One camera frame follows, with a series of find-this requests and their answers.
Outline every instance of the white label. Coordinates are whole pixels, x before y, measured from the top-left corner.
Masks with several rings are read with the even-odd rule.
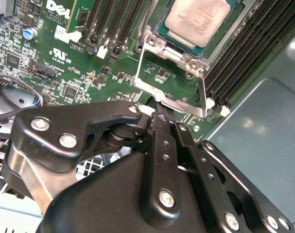
[[[65,9],[62,5],[57,5],[53,0],[47,0],[46,8],[50,11],[56,11],[60,16],[69,19],[70,9]]]

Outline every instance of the green circuit board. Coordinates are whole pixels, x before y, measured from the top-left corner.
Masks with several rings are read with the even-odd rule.
[[[60,105],[112,100],[145,104],[150,96],[132,85],[139,61],[139,54],[136,53],[138,28],[150,5],[150,0],[141,1],[142,5],[132,22],[126,45],[116,62],[112,63],[109,55],[114,49],[113,46],[109,47],[108,55],[101,59],[87,52],[88,39],[84,35],[86,32],[80,31],[82,38],[76,40],[78,32],[75,30],[81,27],[83,21],[90,20],[88,17],[91,2],[94,1],[16,0],[14,15],[0,19],[0,73],[23,79],[49,101]],[[99,2],[102,3],[95,22],[99,22],[100,17],[105,15],[101,12],[106,8],[103,4],[106,1]],[[116,23],[122,6],[121,0],[113,2],[114,6],[106,25]],[[127,1],[123,15],[118,21],[117,34],[121,34],[121,26],[125,24],[127,15],[136,2],[137,0]],[[148,25],[154,27],[158,24],[167,4],[168,0],[159,0]],[[235,14],[242,10],[241,4],[237,5],[239,8],[234,11]],[[33,28],[36,28],[37,37],[33,40],[23,38],[23,30],[27,28],[24,25],[26,17],[28,23],[34,22]],[[236,17],[237,15],[229,17],[230,22],[232,23]],[[227,24],[224,27],[224,32],[218,32],[213,41],[220,41],[229,26],[230,24]],[[49,67],[57,75],[52,80],[38,77],[30,71],[30,63]],[[178,68],[175,63],[147,53],[139,76],[146,83],[165,92],[169,98],[198,106],[198,80],[186,80],[185,71]],[[14,81],[11,85],[24,89]],[[206,118],[176,113],[176,119],[188,126],[195,141],[199,141],[220,118],[220,114],[213,111],[209,111]]]

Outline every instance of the silver metal plate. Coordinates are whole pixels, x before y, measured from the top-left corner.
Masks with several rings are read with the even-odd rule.
[[[191,49],[205,47],[229,11],[223,0],[176,0],[165,21],[168,36]]]

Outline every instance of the black ram slot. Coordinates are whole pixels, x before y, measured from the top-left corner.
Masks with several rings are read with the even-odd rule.
[[[239,81],[241,75],[246,71],[248,67],[252,65],[252,62],[254,62],[254,60],[261,55],[261,52],[267,53],[266,48],[269,47],[270,44],[272,44],[272,41],[275,40],[274,38],[276,37],[276,34],[278,33],[278,31],[282,29],[282,26],[285,23],[285,21],[287,21],[293,14],[293,12],[295,12],[294,4],[287,4],[287,7],[290,9],[282,13],[282,17],[273,18],[272,20],[269,20],[269,22],[264,27],[264,30],[262,30],[264,32],[264,35],[259,36],[259,42],[256,45],[251,44],[250,46],[246,46],[247,48],[249,48],[249,50],[242,55],[242,60],[246,59],[246,61],[243,61],[244,65],[237,65],[230,73],[223,74],[225,77],[231,76],[231,80],[228,80],[228,82],[226,82],[221,91],[219,91],[220,88],[216,91],[217,95],[219,95],[221,98],[224,98],[225,94],[229,91],[229,89],[237,81]]]
[[[99,37],[103,34],[104,32],[104,29],[105,29],[105,26],[108,22],[108,19],[109,19],[109,16],[111,15],[112,13],[112,10],[114,8],[114,5],[116,3],[116,0],[108,0],[106,2],[106,6],[105,6],[105,9],[101,15],[101,18],[94,30],[94,33],[95,33],[95,37],[96,37],[96,42],[100,39]]]
[[[122,27],[121,34],[118,37],[118,45],[122,46],[129,35],[129,32],[131,30],[131,27],[139,13],[139,10],[143,4],[143,0],[136,0],[136,4],[131,9],[131,12],[126,19],[126,22],[124,23],[124,26]]]
[[[288,5],[289,2],[284,1],[280,3],[281,4],[276,4],[275,7],[282,12],[284,6]],[[213,90],[215,95],[221,95],[222,92],[220,93],[220,90],[228,90],[228,86],[237,81],[237,76],[233,75],[236,73],[236,69],[241,69],[241,67],[243,67],[241,64],[243,63],[249,63],[248,60],[252,60],[254,58],[254,56],[251,56],[249,53],[255,52],[255,55],[258,54],[259,51],[257,48],[260,48],[261,44],[265,43],[265,41],[271,37],[271,34],[275,33],[273,30],[267,30],[275,20],[275,17],[265,18],[261,24],[258,24],[255,28],[257,33],[254,33],[253,36],[246,41],[240,50],[239,56],[230,63],[223,73],[220,73],[220,75],[225,78],[222,82],[216,82],[210,88],[210,90]]]
[[[125,9],[129,3],[129,0],[121,0],[121,3],[118,6],[118,11],[116,12],[114,16],[114,25],[109,29],[107,38],[110,38],[113,40],[114,36],[117,33],[118,27],[120,25],[121,19],[124,15]]]
[[[236,39],[232,42],[232,44],[227,48],[224,54],[219,58],[219,60],[214,64],[214,67],[208,72],[206,77],[206,88],[210,90],[211,86],[218,79],[218,74],[220,74],[228,64],[232,61],[235,55],[239,52],[241,46],[245,43],[246,40],[253,34],[253,29],[257,25],[257,22],[262,20],[267,13],[270,12],[270,9],[278,0],[274,2],[270,2],[270,0],[263,0],[260,7],[254,13],[254,16],[249,19],[244,27],[244,29],[240,32],[240,34],[236,37]]]
[[[90,30],[91,27],[95,24],[96,17],[97,17],[97,15],[98,15],[98,12],[99,12],[100,6],[101,6],[101,0],[96,0],[96,1],[94,2],[94,5],[93,5],[93,8],[92,8],[92,11],[91,11],[90,17],[89,17],[88,22],[87,22],[87,24],[86,24],[86,29],[87,29],[87,30]]]
[[[283,39],[287,36],[287,34],[291,31],[292,29],[292,24],[295,24],[295,18],[293,20],[291,20],[290,24],[287,24],[287,28],[284,31],[284,33],[279,36],[275,42],[273,44],[271,44],[271,46],[261,55],[261,57],[259,57],[258,59],[256,59],[255,64],[252,66],[252,68],[246,70],[246,72],[244,72],[244,74],[242,74],[242,78],[239,80],[239,82],[232,86],[228,92],[226,93],[226,100],[230,101],[230,99],[237,93],[237,91],[239,91],[239,89],[245,84],[245,82],[249,79],[249,77],[256,71],[256,69],[261,65],[262,61],[265,60],[269,54],[271,52],[274,51],[274,49],[276,48],[276,46],[278,46],[278,44],[280,42],[283,41]]]
[[[229,106],[261,63],[295,26],[295,0],[264,0],[206,76],[208,97]]]

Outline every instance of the metal socket bracket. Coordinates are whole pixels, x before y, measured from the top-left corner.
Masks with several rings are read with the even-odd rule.
[[[154,36],[154,35],[147,34],[145,36],[144,44],[142,46],[142,50],[141,50],[141,54],[140,54],[140,58],[139,58],[138,70],[137,70],[137,73],[134,76],[133,86],[140,89],[140,90],[145,91],[146,93],[153,96],[157,102],[161,102],[163,105],[165,105],[168,108],[171,108],[171,109],[173,109],[173,110],[175,110],[177,112],[191,113],[191,114],[193,114],[195,116],[198,116],[198,117],[201,117],[201,118],[206,117],[207,112],[208,112],[208,108],[207,108],[207,104],[206,104],[206,101],[207,101],[206,100],[206,94],[205,94],[205,91],[204,91],[205,90],[204,76],[203,76],[203,73],[201,71],[198,70],[198,73],[194,74],[194,72],[191,72],[191,70],[193,70],[193,69],[188,70],[188,72],[191,72],[192,74],[199,77],[200,90],[204,91],[202,96],[200,96],[200,99],[203,100],[201,102],[201,105],[203,106],[203,108],[191,106],[188,103],[185,103],[185,102],[183,102],[181,100],[176,100],[176,101],[171,100],[171,99],[166,97],[166,95],[165,95],[165,93],[163,91],[161,91],[161,90],[159,90],[159,89],[145,83],[142,79],[139,78],[139,72],[141,70],[141,65],[142,65],[142,61],[143,61],[145,51],[153,52],[153,50],[155,49],[155,50],[157,50],[159,52],[163,51],[163,54],[166,54],[166,53],[169,52],[168,48],[163,46],[162,43],[163,43],[163,41],[158,40],[158,38],[156,36]],[[176,55],[174,61],[181,61],[181,58],[178,55]],[[187,64],[187,66],[189,66],[189,67],[191,67],[191,66],[192,67],[199,66],[199,63],[197,63],[196,61],[190,60],[189,64]]]

